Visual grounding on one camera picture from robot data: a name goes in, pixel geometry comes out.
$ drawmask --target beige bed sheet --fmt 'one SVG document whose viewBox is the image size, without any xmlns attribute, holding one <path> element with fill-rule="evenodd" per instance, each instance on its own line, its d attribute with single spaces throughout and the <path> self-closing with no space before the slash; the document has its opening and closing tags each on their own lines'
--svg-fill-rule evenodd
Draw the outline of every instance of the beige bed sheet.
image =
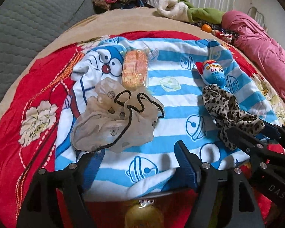
<svg viewBox="0 0 285 228">
<path fill-rule="evenodd" d="M 174 21 L 168 18 L 160 17 L 156 9 L 137 8 L 137 9 L 116 9 L 107 11 L 101 15 L 91 16 L 65 31 L 54 42 L 44 48 L 19 78 L 11 85 L 0 103 L 0 119 L 6 110 L 9 108 L 19 84 L 19 81 L 25 76 L 36 59 L 45 57 L 50 53 L 67 46 L 72 43 L 87 41 L 91 38 L 103 35 L 117 35 L 131 31 L 179 31 L 195 35 L 202 39 L 216 39 L 223 43 L 210 33 L 202 31 L 199 27 L 192 26 L 179 21 Z M 249 62 L 250 60 L 241 53 L 242 56 Z"/>
</svg>

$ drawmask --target pink blanket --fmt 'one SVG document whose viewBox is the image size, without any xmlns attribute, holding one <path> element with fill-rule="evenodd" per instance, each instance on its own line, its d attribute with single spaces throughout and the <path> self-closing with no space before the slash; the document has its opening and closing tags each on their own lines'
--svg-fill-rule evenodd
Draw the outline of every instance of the pink blanket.
<svg viewBox="0 0 285 228">
<path fill-rule="evenodd" d="M 232 10 L 223 15 L 222 27 L 239 34 L 234 45 L 258 66 L 285 101 L 285 50 L 250 16 Z"/>
</svg>

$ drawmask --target yellow packaged food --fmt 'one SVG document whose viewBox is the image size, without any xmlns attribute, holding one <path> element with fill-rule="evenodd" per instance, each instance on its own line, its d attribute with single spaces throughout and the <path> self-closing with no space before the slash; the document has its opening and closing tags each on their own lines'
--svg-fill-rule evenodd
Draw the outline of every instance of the yellow packaged food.
<svg viewBox="0 0 285 228">
<path fill-rule="evenodd" d="M 122 85 L 135 91 L 147 85 L 148 56 L 145 50 L 131 50 L 125 55 L 122 67 Z"/>
</svg>

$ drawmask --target gray mattress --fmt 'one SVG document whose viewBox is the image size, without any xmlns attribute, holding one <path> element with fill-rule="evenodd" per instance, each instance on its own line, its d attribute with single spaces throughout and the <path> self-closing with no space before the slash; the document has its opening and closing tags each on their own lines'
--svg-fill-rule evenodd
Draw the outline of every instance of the gray mattress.
<svg viewBox="0 0 285 228">
<path fill-rule="evenodd" d="M 93 14 L 91 0 L 5 0 L 0 7 L 0 102 L 42 49 Z"/>
</svg>

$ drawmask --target red cartoon nose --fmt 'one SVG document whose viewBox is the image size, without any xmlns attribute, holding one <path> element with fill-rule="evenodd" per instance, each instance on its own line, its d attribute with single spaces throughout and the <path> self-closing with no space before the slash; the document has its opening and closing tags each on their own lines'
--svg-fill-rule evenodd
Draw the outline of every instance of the red cartoon nose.
<svg viewBox="0 0 285 228">
<path fill-rule="evenodd" d="M 110 66 L 108 66 L 108 65 L 103 65 L 103 66 L 101 67 L 101 71 L 102 71 L 104 74 L 110 73 L 110 71 L 111 71 Z"/>
</svg>

